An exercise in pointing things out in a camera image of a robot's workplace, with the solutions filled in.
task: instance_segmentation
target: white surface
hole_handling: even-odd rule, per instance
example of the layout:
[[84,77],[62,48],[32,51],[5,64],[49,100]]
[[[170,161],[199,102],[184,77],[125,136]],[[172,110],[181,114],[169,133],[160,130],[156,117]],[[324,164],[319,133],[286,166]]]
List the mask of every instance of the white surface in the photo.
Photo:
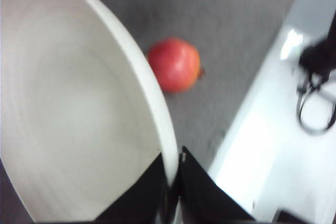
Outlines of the white surface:
[[[277,209],[286,209],[313,223],[331,223],[336,211],[336,127],[318,137],[300,128],[296,88],[302,73],[297,59],[284,56],[289,34],[289,27],[280,31],[209,174],[259,221],[272,221]],[[308,118],[321,120],[320,112],[330,113],[318,101],[310,106],[314,109],[306,113]]]
[[1,0],[1,159],[35,221],[94,219],[162,150],[177,147],[163,95],[98,0]]

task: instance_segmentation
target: black object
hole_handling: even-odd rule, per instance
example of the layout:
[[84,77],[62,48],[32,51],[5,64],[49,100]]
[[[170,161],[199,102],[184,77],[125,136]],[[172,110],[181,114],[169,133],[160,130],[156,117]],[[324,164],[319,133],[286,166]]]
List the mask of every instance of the black object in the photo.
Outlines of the black object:
[[180,177],[184,223],[254,220],[217,187],[186,147],[180,155]]
[[297,224],[308,224],[307,222],[295,217],[287,211],[281,210],[278,213],[278,217],[274,220],[274,222],[286,222],[286,223],[297,223]]
[[330,72],[336,68],[336,13],[327,37],[316,45],[307,47],[301,54],[299,65],[309,73],[328,80]]
[[[299,66],[307,71],[307,77],[302,87],[298,87],[299,99],[297,103],[297,118],[300,126],[309,134],[317,135],[326,132],[336,122],[336,99],[329,95],[321,96],[332,103],[332,112],[327,125],[322,129],[313,129],[312,127],[303,123],[301,114],[302,109],[314,92],[319,92],[321,87],[329,80],[330,72],[336,68],[336,13],[330,25],[328,35],[314,46],[307,47],[301,54]],[[317,83],[313,83],[312,76],[316,74],[319,77]]]

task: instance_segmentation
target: black strap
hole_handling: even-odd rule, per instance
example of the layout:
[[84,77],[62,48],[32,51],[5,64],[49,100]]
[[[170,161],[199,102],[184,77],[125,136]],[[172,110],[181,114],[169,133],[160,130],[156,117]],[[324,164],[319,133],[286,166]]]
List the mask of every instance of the black strap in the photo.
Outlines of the black strap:
[[297,118],[299,121],[300,126],[309,134],[311,135],[320,135],[325,133],[327,130],[329,130],[334,123],[336,122],[336,101],[332,101],[332,115],[329,120],[329,123],[327,124],[326,127],[322,129],[314,129],[308,125],[306,125],[301,118],[302,114],[302,109],[303,106],[305,105],[306,101],[309,99],[309,97],[314,93],[314,92],[320,92],[320,88],[323,84],[327,83],[328,79],[323,79],[320,83],[318,84],[313,84],[312,82],[312,73],[308,73],[307,77],[305,79],[305,82],[302,87],[298,87],[298,93],[299,93],[299,98],[298,98],[298,103],[297,103]]

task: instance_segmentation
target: red fruit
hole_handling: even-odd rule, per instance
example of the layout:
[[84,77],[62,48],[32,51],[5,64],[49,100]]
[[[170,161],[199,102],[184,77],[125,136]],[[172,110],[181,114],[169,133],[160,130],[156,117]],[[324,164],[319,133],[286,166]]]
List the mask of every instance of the red fruit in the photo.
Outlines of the red fruit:
[[199,56],[197,49],[188,42],[168,38],[151,47],[148,62],[163,91],[181,92],[202,75]]

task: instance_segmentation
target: white bowl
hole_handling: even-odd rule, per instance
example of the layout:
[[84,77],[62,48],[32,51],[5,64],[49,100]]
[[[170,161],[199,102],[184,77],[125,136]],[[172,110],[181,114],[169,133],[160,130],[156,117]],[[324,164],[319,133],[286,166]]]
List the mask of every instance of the white bowl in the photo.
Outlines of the white bowl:
[[160,87],[99,0],[1,0],[1,25],[1,159],[35,221],[94,219],[160,151],[173,181]]

